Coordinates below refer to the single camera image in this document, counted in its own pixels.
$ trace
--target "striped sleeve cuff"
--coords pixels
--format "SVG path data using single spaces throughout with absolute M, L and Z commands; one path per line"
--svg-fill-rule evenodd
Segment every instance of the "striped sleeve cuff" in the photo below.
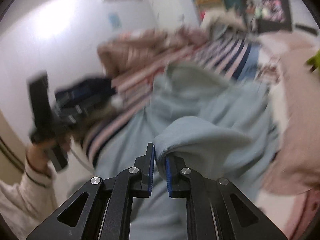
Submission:
M 52 185 L 52 178 L 45 174 L 41 174 L 39 172 L 34 171 L 29 163 L 28 160 L 26 160 L 25 163 L 25 174 L 33 183 L 37 184 L 38 186 L 48 188 Z

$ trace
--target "black metal bracket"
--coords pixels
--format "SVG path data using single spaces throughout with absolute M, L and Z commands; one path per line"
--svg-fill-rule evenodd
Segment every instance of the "black metal bracket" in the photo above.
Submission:
M 151 196 L 155 147 L 116 177 L 94 177 L 30 233 L 27 240 L 128 240 L 132 199 Z
M 166 173 L 171 198 L 186 198 L 188 240 L 287 239 L 228 179 L 203 178 L 174 155 Z

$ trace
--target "light blue blanket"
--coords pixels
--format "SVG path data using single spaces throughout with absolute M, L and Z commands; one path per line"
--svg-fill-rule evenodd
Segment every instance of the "light blue blanket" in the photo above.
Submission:
M 177 152 L 190 168 L 227 177 L 254 200 L 277 139 L 266 85 L 235 84 L 192 63 L 170 65 L 155 79 L 150 105 L 103 149 L 96 175 L 116 176 L 154 142 L 152 196 L 134 200 L 130 239 L 187 239 L 185 200 L 169 198 L 161 177 L 164 156 Z

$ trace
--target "striped blanket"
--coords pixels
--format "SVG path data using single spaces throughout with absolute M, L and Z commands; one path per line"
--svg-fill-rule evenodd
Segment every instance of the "striped blanket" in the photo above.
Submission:
M 260 45 L 229 38 L 210 42 L 186 60 L 235 80 L 254 79 L 258 69 Z
M 102 149 L 129 122 L 132 116 L 148 104 L 154 77 L 165 70 L 165 66 L 177 60 L 194 61 L 200 67 L 215 71 L 226 78 L 236 80 L 254 79 L 257 73 L 259 46 L 238 38 L 212 41 L 200 48 L 187 47 L 166 56 L 151 66 L 122 75 L 112 81 L 123 101 L 123 112 L 113 120 L 106 120 L 85 137 L 82 147 L 95 167 Z

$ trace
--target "pillow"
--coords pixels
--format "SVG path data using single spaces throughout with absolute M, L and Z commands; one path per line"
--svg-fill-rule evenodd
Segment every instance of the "pillow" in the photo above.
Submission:
M 234 8 L 231 8 L 227 12 L 223 8 L 213 8 L 207 10 L 201 23 L 201 28 L 209 29 L 210 26 L 215 26 L 216 24 L 230 26 L 243 32 L 247 31 L 247 27 L 243 22 L 243 18 L 236 14 Z
M 311 35 L 300 31 L 268 32 L 261 34 L 258 41 L 274 56 L 281 56 L 295 49 L 311 49 L 316 46 Z

